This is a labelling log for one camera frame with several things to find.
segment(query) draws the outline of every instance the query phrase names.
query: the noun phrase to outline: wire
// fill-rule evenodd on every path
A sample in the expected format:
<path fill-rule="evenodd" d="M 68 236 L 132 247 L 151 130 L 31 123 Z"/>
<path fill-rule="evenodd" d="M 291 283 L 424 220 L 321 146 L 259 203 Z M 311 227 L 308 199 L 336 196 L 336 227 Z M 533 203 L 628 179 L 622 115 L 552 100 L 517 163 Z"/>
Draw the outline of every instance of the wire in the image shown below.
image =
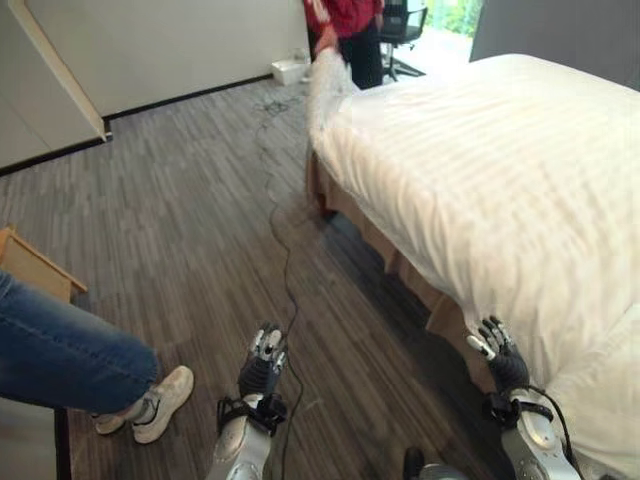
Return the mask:
<path fill-rule="evenodd" d="M 569 437 L 569 429 L 567 428 L 567 422 L 564 419 L 564 415 L 562 414 L 562 410 L 560 410 L 560 405 L 558 405 L 558 402 L 556 402 L 553 399 L 553 397 L 551 397 L 551 395 L 545 392 L 542 388 L 536 387 L 535 385 L 519 385 L 519 386 L 511 387 L 505 391 L 505 394 L 507 395 L 507 397 L 509 397 L 510 393 L 513 390 L 517 390 L 519 388 L 533 390 L 534 392 L 542 395 L 543 397 L 545 397 L 547 400 L 551 402 L 551 405 L 553 405 L 553 408 L 555 409 L 556 413 L 558 414 L 558 418 L 560 419 L 560 423 L 562 424 L 562 431 L 564 433 L 564 440 L 565 440 L 566 450 L 567 450 L 566 451 L 567 460 L 573 466 L 573 468 L 576 469 L 578 476 L 584 480 L 584 476 L 582 475 L 582 472 L 580 471 L 580 467 L 578 466 L 578 461 L 573 454 L 573 447 L 571 446 L 571 437 Z"/>
<path fill-rule="evenodd" d="M 260 162 L 262 164 L 263 167 L 263 171 L 265 172 L 265 174 L 267 175 L 267 180 L 265 181 L 264 184 L 264 190 L 267 194 L 267 197 L 269 198 L 269 201 L 273 204 L 273 207 L 271 208 L 271 211 L 269 212 L 269 229 L 271 230 L 271 235 L 274 238 L 274 240 L 276 241 L 276 243 L 278 243 L 278 245 L 280 245 L 280 247 L 285 251 L 285 261 L 282 267 L 282 278 L 283 278 L 283 283 L 284 283 L 284 290 L 285 293 L 287 294 L 287 298 L 289 299 L 289 301 L 291 302 L 291 304 L 293 305 L 293 313 L 291 315 L 291 317 L 289 318 L 289 322 L 287 324 L 287 328 L 286 331 L 284 332 L 284 339 L 287 343 L 287 346 L 289 345 L 289 334 L 291 333 L 296 320 L 298 319 L 298 314 L 300 312 L 300 306 L 298 305 L 298 301 L 296 299 L 296 296 L 294 295 L 294 293 L 291 290 L 291 287 L 289 286 L 289 263 L 291 260 L 291 247 L 289 247 L 289 245 L 287 245 L 287 243 L 283 240 L 282 236 L 280 235 L 280 232 L 278 231 L 278 229 L 275 226 L 275 214 L 278 211 L 278 208 L 280 208 L 280 204 L 278 203 L 277 200 L 275 200 L 271 194 L 269 193 L 269 186 L 271 184 L 271 181 L 273 180 L 273 178 L 275 177 L 275 175 L 273 174 L 273 172 L 269 169 L 267 169 L 265 167 L 265 159 L 264 156 L 268 153 L 268 149 L 261 144 L 260 142 L 260 132 L 265 132 L 267 131 L 267 129 L 269 128 L 269 125 L 271 122 L 273 122 L 273 120 L 287 112 L 291 106 L 293 104 L 299 103 L 300 99 L 298 97 L 292 97 L 289 98 L 287 100 L 284 101 L 279 101 L 279 100 L 274 100 L 271 101 L 269 103 L 264 103 L 262 105 L 257 105 L 256 108 L 259 108 L 261 111 L 265 112 L 267 115 L 269 115 L 270 119 L 267 121 L 264 121 L 260 124 L 260 126 L 256 129 L 255 132 L 255 142 L 256 145 L 258 146 L 258 148 L 260 149 Z M 298 227 L 300 225 L 302 225 L 302 223 L 304 223 L 304 221 L 296 224 L 295 226 Z M 298 387 L 299 387 L 299 391 L 298 391 L 298 395 L 296 397 L 296 401 L 293 404 L 293 408 L 291 409 L 291 415 L 289 416 L 289 421 L 287 422 L 287 429 L 285 431 L 285 436 L 284 436 L 284 444 L 282 446 L 282 456 L 281 456 L 281 465 L 280 465 L 280 478 L 281 480 L 285 480 L 286 479 L 286 468 L 287 468 L 287 450 L 289 447 L 289 437 L 291 434 L 291 428 L 293 425 L 293 420 L 295 417 L 296 412 L 298 411 L 298 407 L 300 406 L 300 403 L 302 401 L 302 397 L 304 395 L 304 383 L 302 382 L 300 376 L 298 375 L 298 373 L 296 372 L 293 363 L 291 361 L 291 353 L 290 351 L 288 352 L 288 363 L 289 363 L 289 370 L 291 371 L 291 374 L 293 375 L 293 378 L 296 380 L 296 382 L 298 383 Z"/>

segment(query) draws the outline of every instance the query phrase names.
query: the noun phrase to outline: bed frame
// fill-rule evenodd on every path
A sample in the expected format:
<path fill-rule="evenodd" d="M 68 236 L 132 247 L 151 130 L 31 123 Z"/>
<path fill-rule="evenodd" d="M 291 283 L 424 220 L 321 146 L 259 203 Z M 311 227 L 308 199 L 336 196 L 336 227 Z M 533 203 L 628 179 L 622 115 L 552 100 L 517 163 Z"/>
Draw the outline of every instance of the bed frame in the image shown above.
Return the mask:
<path fill-rule="evenodd" d="M 495 383 L 482 356 L 467 345 L 469 331 L 462 310 L 446 294 L 429 285 L 396 246 L 362 212 L 309 149 L 306 165 L 306 189 L 309 201 L 318 213 L 327 217 L 340 212 L 360 231 L 362 238 L 384 260 L 384 271 L 396 274 L 431 312 L 427 331 L 444 337 L 464 358 L 471 380 L 484 392 L 495 391 Z"/>

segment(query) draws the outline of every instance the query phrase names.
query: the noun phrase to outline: bed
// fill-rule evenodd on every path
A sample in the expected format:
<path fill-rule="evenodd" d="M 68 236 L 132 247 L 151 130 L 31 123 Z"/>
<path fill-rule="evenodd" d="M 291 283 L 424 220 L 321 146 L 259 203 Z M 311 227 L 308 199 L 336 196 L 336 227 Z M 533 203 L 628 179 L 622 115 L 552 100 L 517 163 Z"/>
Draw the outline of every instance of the bed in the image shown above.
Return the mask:
<path fill-rule="evenodd" d="M 523 55 L 359 92 L 313 66 L 307 190 L 464 336 L 502 319 L 597 472 L 640 477 L 640 94 Z"/>

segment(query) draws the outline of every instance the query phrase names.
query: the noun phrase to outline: office chair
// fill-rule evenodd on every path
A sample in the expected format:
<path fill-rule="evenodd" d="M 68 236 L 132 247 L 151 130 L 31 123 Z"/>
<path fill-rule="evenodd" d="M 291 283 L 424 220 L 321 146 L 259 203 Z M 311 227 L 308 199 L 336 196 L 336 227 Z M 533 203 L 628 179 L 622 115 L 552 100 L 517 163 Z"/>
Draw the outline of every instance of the office chair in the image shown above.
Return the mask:
<path fill-rule="evenodd" d="M 425 0 L 386 0 L 385 2 L 380 42 L 391 45 L 391 53 L 389 65 L 385 67 L 384 74 L 390 75 L 396 82 L 398 74 L 412 77 L 423 75 L 404 65 L 396 65 L 393 52 L 399 45 L 411 43 L 420 38 L 427 11 Z"/>

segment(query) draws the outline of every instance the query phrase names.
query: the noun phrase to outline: robotic arm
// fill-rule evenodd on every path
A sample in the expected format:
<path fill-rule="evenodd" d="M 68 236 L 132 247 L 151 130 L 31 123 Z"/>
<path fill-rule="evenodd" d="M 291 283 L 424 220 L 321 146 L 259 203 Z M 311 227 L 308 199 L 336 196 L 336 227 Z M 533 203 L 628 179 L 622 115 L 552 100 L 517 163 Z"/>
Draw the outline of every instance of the robotic arm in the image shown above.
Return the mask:
<path fill-rule="evenodd" d="M 271 438 L 287 408 L 274 389 L 287 358 L 282 332 L 264 325 L 257 333 L 238 377 L 240 398 L 218 402 L 220 437 L 207 480 L 261 480 Z"/>
<path fill-rule="evenodd" d="M 467 343 L 487 360 L 499 393 L 490 394 L 485 413 L 503 428 L 502 446 L 518 480 L 580 480 L 567 460 L 551 426 L 554 415 L 540 403 L 540 390 L 529 386 L 529 371 L 502 323 L 491 317 L 478 330 L 483 340 L 470 335 Z M 573 460 L 573 453 L 567 455 Z M 404 480 L 467 480 L 444 465 L 424 466 L 422 453 L 405 454 Z"/>

